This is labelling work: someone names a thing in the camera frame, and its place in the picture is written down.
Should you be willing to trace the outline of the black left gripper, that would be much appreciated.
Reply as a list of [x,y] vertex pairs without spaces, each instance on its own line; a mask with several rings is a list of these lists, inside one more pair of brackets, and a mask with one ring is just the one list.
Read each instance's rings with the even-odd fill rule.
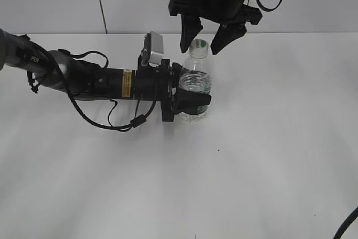
[[177,88],[182,65],[170,63],[169,59],[162,59],[160,65],[142,65],[138,59],[138,69],[135,72],[134,99],[137,101],[151,101],[145,118],[153,112],[156,103],[160,103],[163,122],[173,122],[175,115],[185,113],[200,115],[207,111],[211,103],[209,93],[187,91]]

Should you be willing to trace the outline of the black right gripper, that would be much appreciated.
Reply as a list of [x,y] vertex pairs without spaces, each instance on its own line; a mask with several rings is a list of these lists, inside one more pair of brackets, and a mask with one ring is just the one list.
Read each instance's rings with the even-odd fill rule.
[[217,55],[231,42],[243,37],[245,22],[257,25],[262,18],[258,8],[244,4],[245,0],[170,0],[171,16],[181,15],[181,53],[203,29],[201,18],[221,24],[211,42],[211,52]]

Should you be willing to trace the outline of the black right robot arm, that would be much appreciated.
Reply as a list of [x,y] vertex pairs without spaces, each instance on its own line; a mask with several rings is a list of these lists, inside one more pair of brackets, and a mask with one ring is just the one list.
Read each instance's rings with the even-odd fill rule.
[[256,25],[262,18],[258,8],[250,7],[244,4],[244,1],[170,0],[169,14],[181,17],[181,52],[187,52],[191,42],[203,29],[202,18],[219,24],[210,46],[214,55],[231,42],[243,37],[247,32],[246,23]]

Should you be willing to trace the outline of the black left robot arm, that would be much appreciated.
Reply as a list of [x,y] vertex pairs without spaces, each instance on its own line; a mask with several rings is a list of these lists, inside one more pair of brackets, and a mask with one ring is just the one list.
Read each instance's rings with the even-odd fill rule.
[[160,103],[162,120],[172,122],[181,112],[209,105],[208,93],[179,87],[182,67],[163,58],[163,37],[156,32],[146,34],[138,67],[113,69],[87,62],[90,52],[72,54],[58,49],[47,51],[27,35],[1,31],[1,66],[23,69],[31,90],[40,86],[65,92],[75,109],[86,121],[90,119],[79,108],[78,101],[136,100]]

